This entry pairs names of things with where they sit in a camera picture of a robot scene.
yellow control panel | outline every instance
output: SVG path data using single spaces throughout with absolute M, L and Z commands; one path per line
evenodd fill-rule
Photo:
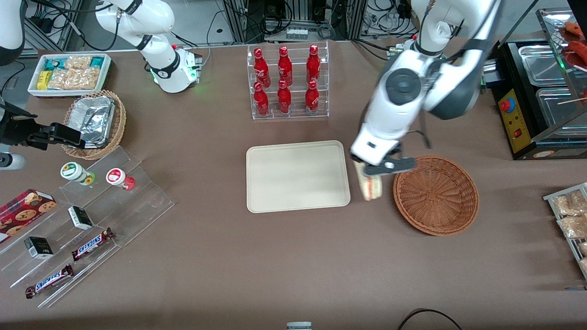
M 510 90 L 497 104 L 500 107 L 501 120 L 504 121 L 505 131 L 514 153 L 522 150 L 532 142 L 526 122 L 519 109 L 518 99 L 514 90 Z

small black box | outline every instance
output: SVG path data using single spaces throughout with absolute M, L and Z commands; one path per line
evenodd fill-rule
M 92 229 L 93 224 L 86 210 L 79 206 L 72 206 L 68 209 L 68 212 L 74 226 L 82 230 Z
M 47 259 L 53 255 L 47 239 L 42 237 L 27 237 L 25 239 L 25 246 L 29 250 L 31 257 L 35 259 Z

white robotic arm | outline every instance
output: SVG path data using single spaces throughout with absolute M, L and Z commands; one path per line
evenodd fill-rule
M 174 49 L 163 33 L 175 24 L 171 7 L 160 0 L 111 0 L 98 6 L 98 23 L 137 48 L 151 67 L 155 81 L 168 93 L 177 93 L 199 82 L 201 56 Z
M 491 47 L 501 0 L 413 0 L 422 27 L 415 42 L 391 58 L 375 87 L 353 158 L 367 163 L 366 176 L 411 170 L 413 159 L 400 153 L 400 139 L 421 110 L 441 119 L 465 114 L 479 94 L 481 69 Z M 440 59 L 451 38 L 448 26 L 466 26 L 470 39 L 455 58 Z M 460 63 L 449 63 L 460 58 Z
M 26 2 L 22 0 L 2 0 L 0 7 L 0 66 L 8 65 L 21 55 L 25 47 Z

snickers bar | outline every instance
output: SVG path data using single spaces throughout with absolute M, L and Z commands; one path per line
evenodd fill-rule
M 31 299 L 32 297 L 38 295 L 44 289 L 55 285 L 57 282 L 61 281 L 66 277 L 73 277 L 73 268 L 70 264 L 65 266 L 64 269 L 56 272 L 55 274 L 45 278 L 43 281 L 37 283 L 37 285 L 30 286 L 26 288 L 25 295 L 26 299 Z
M 94 237 L 91 241 L 86 244 L 83 244 L 79 249 L 72 252 L 73 260 L 77 261 L 83 258 L 85 255 L 88 255 L 90 252 L 94 251 L 97 247 L 102 245 L 107 240 L 114 237 L 114 233 L 110 227 L 108 229 L 102 231 L 100 235 Z

red cookie box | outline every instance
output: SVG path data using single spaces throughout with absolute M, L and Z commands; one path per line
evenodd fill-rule
M 17 198 L 0 206 L 0 243 L 15 235 L 56 205 L 57 203 L 52 196 L 27 189 Z

